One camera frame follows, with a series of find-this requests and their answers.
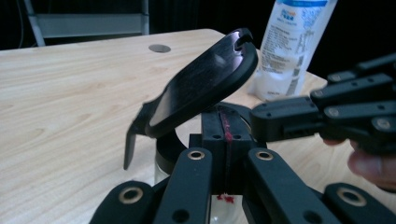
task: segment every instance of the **finger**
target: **finger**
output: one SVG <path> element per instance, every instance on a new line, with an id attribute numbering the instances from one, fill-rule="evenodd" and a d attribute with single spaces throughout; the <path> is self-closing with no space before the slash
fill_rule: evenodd
<path id="1" fill-rule="evenodd" d="M 396 189 L 396 156 L 375 156 L 361 150 L 349 157 L 349 169 L 384 189 Z"/>
<path id="2" fill-rule="evenodd" d="M 345 140 L 330 140 L 330 139 L 323 139 L 323 143 L 328 146 L 335 146 L 340 143 L 343 143 Z"/>

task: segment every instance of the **dark wall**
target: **dark wall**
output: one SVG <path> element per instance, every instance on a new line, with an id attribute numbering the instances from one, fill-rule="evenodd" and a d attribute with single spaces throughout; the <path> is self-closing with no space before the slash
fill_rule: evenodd
<path id="1" fill-rule="evenodd" d="M 201 0 L 198 27 L 224 34 L 238 27 L 260 47 L 275 1 Z M 396 52 L 396 7 L 389 0 L 339 0 L 308 71 L 326 77 L 355 63 Z"/>
<path id="2" fill-rule="evenodd" d="M 32 0 L 40 12 L 127 13 L 131 0 Z M 210 28 L 227 34 L 247 27 L 260 47 L 273 4 L 256 0 L 149 0 L 152 34 Z M 355 63 L 396 52 L 396 7 L 389 0 L 339 0 L 308 71 L 321 77 Z M 23 47 L 35 43 L 24 8 Z M 0 0 L 0 49 L 15 49 L 21 40 L 16 1 Z"/>

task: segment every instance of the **wooden table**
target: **wooden table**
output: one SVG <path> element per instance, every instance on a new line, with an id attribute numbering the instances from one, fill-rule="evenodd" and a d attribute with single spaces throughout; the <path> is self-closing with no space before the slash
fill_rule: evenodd
<path id="1" fill-rule="evenodd" d="M 0 223 L 88 223 L 118 184 L 152 185 L 155 140 L 138 136 L 124 171 L 126 131 L 143 102 L 222 37 L 195 30 L 0 51 Z M 171 51 L 153 52 L 153 44 Z M 307 74 L 303 93 L 323 85 Z M 259 104 L 247 87 L 225 101 Z M 327 147 L 313 136 L 268 145 L 313 189 L 350 183 L 396 212 L 396 195 L 347 169 L 348 142 Z"/>

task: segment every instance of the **metal screw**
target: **metal screw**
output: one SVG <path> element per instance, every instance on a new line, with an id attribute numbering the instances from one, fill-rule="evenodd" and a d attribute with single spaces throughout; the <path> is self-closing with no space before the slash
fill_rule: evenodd
<path id="1" fill-rule="evenodd" d="M 390 123 L 387 119 L 378 119 L 376 121 L 376 124 L 378 125 L 378 127 L 382 128 L 382 129 L 389 129 L 390 128 Z"/>
<path id="2" fill-rule="evenodd" d="M 137 187 L 125 188 L 120 192 L 119 200 L 124 204 L 137 203 L 143 197 L 143 190 Z"/>
<path id="3" fill-rule="evenodd" d="M 329 115 L 333 117 L 338 117 L 340 115 L 340 112 L 336 108 L 329 108 Z"/>

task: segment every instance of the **bottle label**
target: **bottle label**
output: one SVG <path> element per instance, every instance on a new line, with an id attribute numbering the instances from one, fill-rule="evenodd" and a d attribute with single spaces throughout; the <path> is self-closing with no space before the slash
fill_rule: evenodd
<path id="1" fill-rule="evenodd" d="M 328 22 L 321 20 L 328 2 L 276 0 L 262 40 L 262 77 L 255 82 L 259 98 L 298 93 L 318 45 L 317 30 L 324 31 L 318 27 Z"/>

